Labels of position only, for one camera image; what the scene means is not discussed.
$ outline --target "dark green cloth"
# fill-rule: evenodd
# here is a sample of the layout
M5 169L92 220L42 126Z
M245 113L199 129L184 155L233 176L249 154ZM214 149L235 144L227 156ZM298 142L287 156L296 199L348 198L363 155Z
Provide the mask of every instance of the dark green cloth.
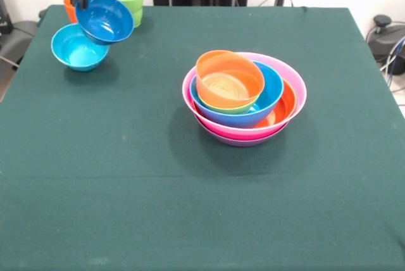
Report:
M347 9L145 8L90 73L50 7L0 105L0 270L404 270L405 121ZM211 49L279 58L308 100L252 148L181 85Z

